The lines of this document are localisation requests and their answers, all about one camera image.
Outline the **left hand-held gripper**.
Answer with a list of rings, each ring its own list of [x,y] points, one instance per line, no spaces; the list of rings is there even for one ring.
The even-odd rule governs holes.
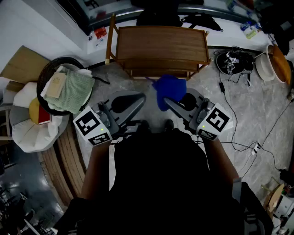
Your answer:
[[[133,90],[116,91],[108,97],[108,102],[86,107],[73,123],[85,141],[97,146],[123,136],[125,130],[120,125],[130,121],[145,101],[144,93]]]

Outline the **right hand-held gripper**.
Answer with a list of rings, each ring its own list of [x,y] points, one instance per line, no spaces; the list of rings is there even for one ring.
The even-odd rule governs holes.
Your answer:
[[[192,88],[187,88],[186,107],[170,98],[164,98],[164,102],[177,117],[189,122],[188,127],[195,134],[208,140],[218,139],[231,120],[229,113],[219,103],[212,103]]]

